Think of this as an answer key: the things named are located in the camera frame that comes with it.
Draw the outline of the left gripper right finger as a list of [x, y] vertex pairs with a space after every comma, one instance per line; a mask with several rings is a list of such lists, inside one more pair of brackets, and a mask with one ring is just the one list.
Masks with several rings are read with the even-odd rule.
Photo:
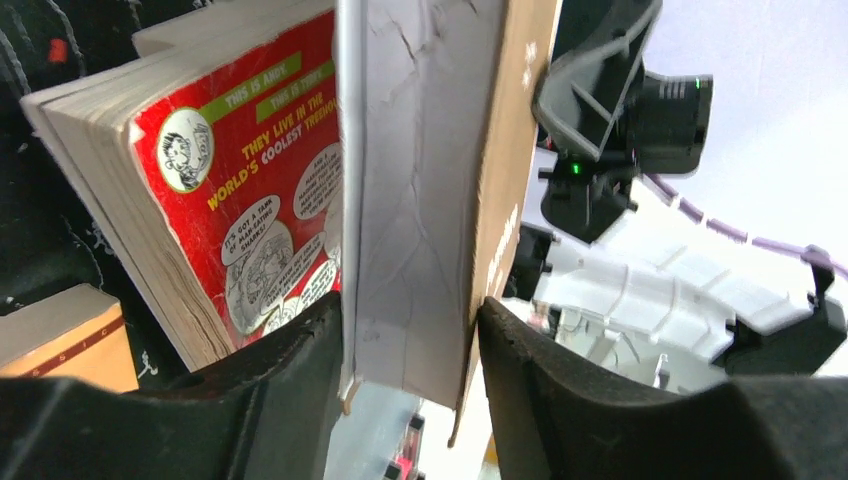
[[843, 479], [847, 382], [735, 377], [680, 396], [619, 376], [494, 298], [477, 314], [505, 479]]

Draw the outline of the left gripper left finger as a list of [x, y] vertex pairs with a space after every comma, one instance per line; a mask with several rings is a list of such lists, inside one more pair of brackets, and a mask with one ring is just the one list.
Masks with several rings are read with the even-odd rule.
[[342, 312], [324, 295], [282, 328], [158, 391], [1, 384], [5, 479], [320, 479], [340, 415]]

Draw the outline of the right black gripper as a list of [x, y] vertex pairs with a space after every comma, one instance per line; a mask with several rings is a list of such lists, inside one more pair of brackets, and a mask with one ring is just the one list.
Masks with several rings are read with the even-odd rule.
[[566, 1], [567, 49], [537, 82], [533, 114], [562, 151], [597, 161], [621, 114], [660, 1]]

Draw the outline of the brown Decorate Furniture book box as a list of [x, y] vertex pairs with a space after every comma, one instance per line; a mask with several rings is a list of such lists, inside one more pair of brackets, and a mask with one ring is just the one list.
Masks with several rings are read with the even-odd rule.
[[558, 1], [341, 1], [341, 387], [465, 412], [475, 315], [507, 282]]

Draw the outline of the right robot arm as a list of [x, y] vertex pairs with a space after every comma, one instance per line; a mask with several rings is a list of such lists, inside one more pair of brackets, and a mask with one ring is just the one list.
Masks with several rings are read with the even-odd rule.
[[536, 83], [541, 134], [504, 296], [560, 345], [680, 394], [811, 375], [847, 338], [847, 270], [707, 215], [665, 182], [706, 143], [709, 75], [649, 71], [657, 1], [568, 1]]

